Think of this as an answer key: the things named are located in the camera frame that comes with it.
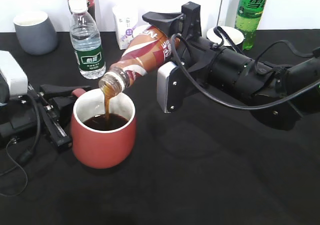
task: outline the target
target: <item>gray cup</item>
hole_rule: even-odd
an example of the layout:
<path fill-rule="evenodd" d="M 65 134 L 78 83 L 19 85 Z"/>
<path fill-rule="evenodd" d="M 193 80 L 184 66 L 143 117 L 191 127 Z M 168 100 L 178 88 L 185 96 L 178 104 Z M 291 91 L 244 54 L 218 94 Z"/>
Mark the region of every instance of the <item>gray cup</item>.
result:
<path fill-rule="evenodd" d="M 26 53 L 44 55 L 57 47 L 57 33 L 46 12 L 24 12 L 15 16 L 13 23 L 19 43 Z"/>

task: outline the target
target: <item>white cup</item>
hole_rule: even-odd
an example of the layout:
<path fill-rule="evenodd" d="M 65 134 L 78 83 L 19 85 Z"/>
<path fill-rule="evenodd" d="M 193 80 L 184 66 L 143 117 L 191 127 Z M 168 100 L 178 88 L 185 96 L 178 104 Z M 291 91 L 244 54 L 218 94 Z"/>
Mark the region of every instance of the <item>white cup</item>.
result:
<path fill-rule="evenodd" d="M 221 26 L 221 28 L 228 34 L 228 36 L 231 38 L 231 40 L 234 42 L 234 44 L 240 49 L 243 50 L 243 42 L 245 40 L 245 36 L 243 33 L 234 27 L 230 26 Z M 220 44 L 221 38 L 218 37 L 214 32 L 214 27 L 210 28 L 208 32 L 206 33 L 206 37 L 213 43 Z M 227 48 L 232 49 L 230 43 L 223 37 L 223 45 Z"/>

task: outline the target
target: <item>white wall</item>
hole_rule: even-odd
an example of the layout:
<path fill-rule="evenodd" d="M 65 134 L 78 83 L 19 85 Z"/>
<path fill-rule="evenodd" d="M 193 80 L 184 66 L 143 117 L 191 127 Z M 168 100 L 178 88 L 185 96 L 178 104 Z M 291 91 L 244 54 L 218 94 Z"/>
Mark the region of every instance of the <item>white wall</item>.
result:
<path fill-rule="evenodd" d="M 100 31 L 114 31 L 112 7 L 122 1 L 135 4 L 139 16 L 154 12 L 180 12 L 188 1 L 201 5 L 202 31 L 215 26 L 220 0 L 95 0 L 96 20 Z M 220 24 L 233 26 L 239 0 L 224 0 Z M 14 32 L 14 16 L 26 10 L 43 10 L 49 14 L 57 31 L 69 30 L 67 0 L 0 0 L 0 32 Z M 268 0 L 259 29 L 320 29 L 320 0 Z"/>

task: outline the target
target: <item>green label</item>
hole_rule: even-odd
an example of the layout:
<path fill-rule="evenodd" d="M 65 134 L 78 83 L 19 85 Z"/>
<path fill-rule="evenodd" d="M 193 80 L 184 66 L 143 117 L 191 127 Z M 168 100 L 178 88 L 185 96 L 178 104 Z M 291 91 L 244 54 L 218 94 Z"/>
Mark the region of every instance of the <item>green label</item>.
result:
<path fill-rule="evenodd" d="M 243 18 L 260 18 L 266 0 L 240 0 L 237 14 Z"/>
<path fill-rule="evenodd" d="M 101 45 L 90 51 L 74 51 L 79 68 L 83 71 L 94 71 L 105 65 L 105 59 Z"/>

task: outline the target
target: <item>red mug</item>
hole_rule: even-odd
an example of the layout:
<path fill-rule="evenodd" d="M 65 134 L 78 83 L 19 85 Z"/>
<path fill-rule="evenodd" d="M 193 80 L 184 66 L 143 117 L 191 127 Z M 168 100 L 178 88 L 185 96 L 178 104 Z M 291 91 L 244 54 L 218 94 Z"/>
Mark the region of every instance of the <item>red mug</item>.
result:
<path fill-rule="evenodd" d="M 84 165 L 106 169 L 118 165 L 130 154 L 136 139 L 136 109 L 133 101 L 124 93 L 110 99 L 109 112 L 118 114 L 128 122 L 115 130 L 92 129 L 84 122 L 105 113 L 105 96 L 101 89 L 72 92 L 78 99 L 74 103 L 71 118 L 72 151 Z"/>

